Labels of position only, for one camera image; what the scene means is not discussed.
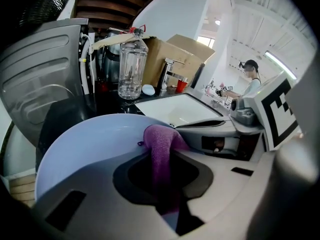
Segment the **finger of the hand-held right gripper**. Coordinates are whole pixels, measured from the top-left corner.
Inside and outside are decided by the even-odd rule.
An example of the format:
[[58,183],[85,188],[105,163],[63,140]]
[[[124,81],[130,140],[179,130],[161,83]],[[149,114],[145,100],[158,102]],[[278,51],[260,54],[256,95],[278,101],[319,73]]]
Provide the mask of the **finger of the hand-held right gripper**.
[[177,131],[192,149],[211,157],[258,162],[266,152],[262,126],[179,127]]
[[219,127],[223,126],[224,124],[228,124],[230,120],[205,120],[199,122],[193,122],[188,124],[183,124],[175,127],[176,130],[178,129],[186,129],[186,128],[210,128],[210,127]]

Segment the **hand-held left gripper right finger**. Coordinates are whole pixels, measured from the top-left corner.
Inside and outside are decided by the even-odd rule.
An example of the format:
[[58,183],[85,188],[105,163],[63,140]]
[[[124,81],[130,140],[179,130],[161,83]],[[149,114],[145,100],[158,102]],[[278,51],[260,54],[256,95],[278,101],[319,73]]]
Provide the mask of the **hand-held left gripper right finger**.
[[206,164],[213,182],[188,202],[203,225],[185,240],[316,240],[319,238],[319,145],[291,140],[257,163],[186,156]]

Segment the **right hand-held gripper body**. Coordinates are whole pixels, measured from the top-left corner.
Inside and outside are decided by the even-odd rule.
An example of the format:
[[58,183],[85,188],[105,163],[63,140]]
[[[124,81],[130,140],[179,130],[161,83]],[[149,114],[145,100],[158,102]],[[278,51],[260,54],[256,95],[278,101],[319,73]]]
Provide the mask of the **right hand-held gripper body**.
[[248,127],[259,122],[265,130],[268,149],[277,150],[299,129],[296,117],[286,101],[286,94],[292,86],[287,75],[280,73],[258,89],[233,99],[231,118]]

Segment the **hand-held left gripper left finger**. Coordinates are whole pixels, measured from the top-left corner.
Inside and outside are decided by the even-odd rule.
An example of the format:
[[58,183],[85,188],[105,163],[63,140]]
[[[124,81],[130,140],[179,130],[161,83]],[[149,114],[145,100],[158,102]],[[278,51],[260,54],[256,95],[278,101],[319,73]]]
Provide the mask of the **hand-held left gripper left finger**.
[[39,172],[34,211],[68,240],[173,240],[148,193],[133,185],[130,166],[147,153],[129,152],[54,176]]

